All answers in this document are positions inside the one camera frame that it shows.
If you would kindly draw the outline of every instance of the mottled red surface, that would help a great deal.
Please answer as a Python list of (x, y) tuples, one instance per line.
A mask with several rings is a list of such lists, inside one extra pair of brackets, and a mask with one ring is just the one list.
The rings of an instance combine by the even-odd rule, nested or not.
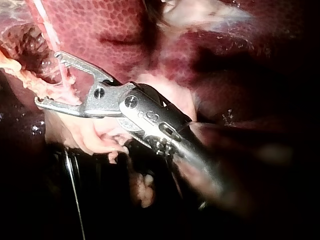
[[(33, 18), (42, 19), (32, 0)], [(144, 46), (146, 12), (141, 1), (41, 1), (60, 41), (59, 48), (94, 63), (120, 81), (130, 80), (134, 67), (148, 63)]]

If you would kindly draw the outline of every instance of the metal jaw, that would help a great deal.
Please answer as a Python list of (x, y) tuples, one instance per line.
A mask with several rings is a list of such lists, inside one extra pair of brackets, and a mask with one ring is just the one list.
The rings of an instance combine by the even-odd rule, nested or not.
[(39, 108), (80, 118), (122, 117), (117, 99), (128, 90), (136, 88), (137, 86), (134, 83), (121, 85), (103, 69), (67, 52), (58, 51), (54, 56), (66, 67), (74, 67), (91, 74), (94, 83), (85, 101), (80, 105), (61, 103), (48, 97), (44, 99), (35, 97), (34, 102)]

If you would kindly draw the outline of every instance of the fluid droplet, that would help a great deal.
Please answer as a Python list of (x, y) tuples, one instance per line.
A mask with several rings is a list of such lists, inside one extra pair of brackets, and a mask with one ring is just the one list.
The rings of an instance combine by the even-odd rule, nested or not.
[(32, 126), (32, 131), (37, 131), (39, 128), (36, 125)]

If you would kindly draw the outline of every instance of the pivot screw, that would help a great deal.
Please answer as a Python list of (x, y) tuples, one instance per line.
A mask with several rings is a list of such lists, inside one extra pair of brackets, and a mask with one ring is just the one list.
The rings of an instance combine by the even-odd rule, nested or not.
[(95, 91), (94, 91), (94, 97), (96, 99), (102, 99), (105, 96), (106, 92), (102, 87), (98, 87)]
[(133, 109), (138, 104), (138, 100), (135, 96), (128, 96), (124, 100), (124, 104), (127, 108)]

